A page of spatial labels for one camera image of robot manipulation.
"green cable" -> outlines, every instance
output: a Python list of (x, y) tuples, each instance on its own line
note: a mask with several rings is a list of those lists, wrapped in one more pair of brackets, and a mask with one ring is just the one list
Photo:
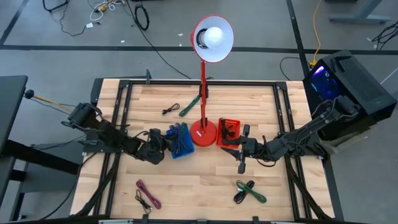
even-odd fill
[(194, 99), (192, 100), (192, 102), (184, 110), (181, 110), (181, 112), (179, 114), (180, 117), (184, 117), (193, 108), (193, 106), (196, 103), (198, 103), (199, 99), (200, 99), (199, 96), (195, 96)]
[(237, 180), (236, 181), (236, 186), (238, 186), (238, 188), (243, 190), (244, 192), (247, 192), (247, 193), (253, 195), (259, 202), (261, 202), (261, 203), (266, 203), (267, 202), (267, 198), (265, 198), (265, 196), (253, 191), (244, 182), (241, 182), (240, 180)]

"wooden table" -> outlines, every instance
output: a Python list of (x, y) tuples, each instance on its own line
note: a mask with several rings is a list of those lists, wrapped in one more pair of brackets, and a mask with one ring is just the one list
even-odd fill
[[(118, 83), (118, 79), (104, 80), (99, 96), (98, 107), (108, 120), (112, 117)], [(307, 98), (302, 82), (287, 82), (287, 86), (295, 127), (299, 128), (311, 120)], [(178, 116), (179, 111), (166, 115), (161, 115), (161, 111), (174, 103), (180, 103), (184, 108), (197, 94), (197, 85), (134, 85), (127, 120), (130, 124), (128, 134), (133, 136), (150, 128), (159, 128), (164, 133), (176, 122), (191, 125), (200, 119), (199, 103), (184, 118)], [(206, 115), (215, 124), (220, 117), (240, 120), (241, 129), (243, 124), (250, 124), (250, 137), (259, 142), (262, 142), (262, 135), (273, 139), (279, 131), (271, 87), (210, 85), (209, 95)], [(289, 130), (282, 94), (280, 101), (285, 128)], [(71, 214), (79, 211), (97, 188), (103, 156), (95, 155), (82, 168)], [(315, 156), (304, 156), (302, 164), (308, 191), (325, 213), (333, 216), (322, 161)], [(142, 218), (144, 211), (134, 199), (136, 181), (142, 179), (162, 202), (162, 209), (153, 209), (150, 219), (252, 220), (253, 216), (260, 220), (294, 219), (283, 158), (271, 168), (260, 166), (254, 159), (246, 159), (245, 174), (239, 175), (237, 171), (238, 162), (215, 145), (196, 147), (194, 154), (176, 160), (166, 152), (165, 159), (156, 166), (123, 154), (111, 218)], [(264, 194), (267, 202), (261, 204), (248, 195), (243, 203), (235, 204), (233, 197), (237, 193), (235, 182), (238, 179), (255, 181), (254, 189)], [(296, 192), (300, 215), (304, 217), (302, 197), (297, 188)], [(105, 199), (102, 200), (102, 213)]]

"pink cable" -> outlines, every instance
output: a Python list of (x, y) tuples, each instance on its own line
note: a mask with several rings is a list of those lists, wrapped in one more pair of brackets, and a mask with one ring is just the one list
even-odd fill
[(138, 189), (140, 189), (150, 200), (150, 202), (152, 202), (152, 204), (154, 204), (154, 207), (157, 209), (161, 209), (162, 208), (162, 204), (160, 203), (159, 200), (157, 200), (154, 196), (152, 196), (149, 191), (147, 190), (147, 188), (145, 187), (143, 181), (140, 179), (136, 182), (136, 185), (138, 187)]

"gray floor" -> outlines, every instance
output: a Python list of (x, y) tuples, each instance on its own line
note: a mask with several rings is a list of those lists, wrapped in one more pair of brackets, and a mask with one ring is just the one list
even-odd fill
[[(62, 1), (50, 1), (55, 5)], [(0, 35), (8, 26), (22, 0), (0, 0)], [(323, 1), (317, 16), (317, 28), (322, 49), (372, 50), (372, 39), (384, 26), (333, 24), (330, 14), (355, 11), (364, 1), (332, 3)], [(315, 49), (312, 16), (316, 0), (294, 0), (298, 26), (306, 49)], [(156, 46), (190, 46), (189, 35), (196, 22), (207, 14), (225, 16), (233, 26), (235, 47), (270, 47), (295, 49), (296, 43), (289, 12), (281, 0), (163, 0), (144, 2), (150, 14), (148, 39)], [(384, 0), (375, 14), (398, 19), (395, 0)], [(91, 9), (86, 1), (72, 0), (64, 28), (79, 32), (90, 21)], [(6, 45), (77, 45), (77, 46), (148, 46), (122, 6), (114, 12), (106, 11), (100, 26), (87, 29), (83, 35), (70, 37), (60, 31), (58, 20), (62, 11), (49, 14), (41, 1), (30, 0), (6, 40)], [(398, 50), (398, 38), (391, 40), (385, 50)], [(199, 59), (193, 52), (161, 52), (164, 58), (192, 78), (199, 77)], [(216, 79), (285, 80), (279, 70), (281, 58), (297, 54), (232, 52), (226, 60), (209, 65), (208, 74)], [(379, 81), (398, 67), (398, 55), (358, 55), (357, 59)], [(94, 78), (143, 75), (146, 69), (154, 78), (181, 78), (155, 52), (67, 51), (67, 50), (0, 50), (0, 75), (27, 75), (27, 87), (37, 95), (62, 103), (77, 104), (88, 101)], [(286, 60), (284, 72), (292, 80), (301, 80), (303, 72), (298, 60)], [(398, 90), (398, 78), (392, 77), (386, 88)], [(79, 132), (60, 124), (64, 114), (29, 100), (23, 100), (11, 139), (24, 144), (68, 141)], [(366, 223), (396, 223), (398, 193), (398, 152), (394, 142), (398, 117), (381, 122), (367, 138), (332, 157), (336, 182), (345, 219)], [(17, 183), (10, 184), (8, 199)], [(22, 213), (38, 219), (49, 213), (67, 192), (27, 194)], [(71, 200), (53, 217), (69, 213)], [(44, 207), (36, 207), (38, 201)], [(2, 206), (0, 222), (7, 220)]]

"light bulb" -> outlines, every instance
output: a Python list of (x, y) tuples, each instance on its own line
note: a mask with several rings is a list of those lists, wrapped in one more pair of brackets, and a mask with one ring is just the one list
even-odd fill
[(210, 49), (216, 49), (221, 45), (224, 39), (223, 31), (218, 27), (210, 27), (206, 30), (203, 41)]

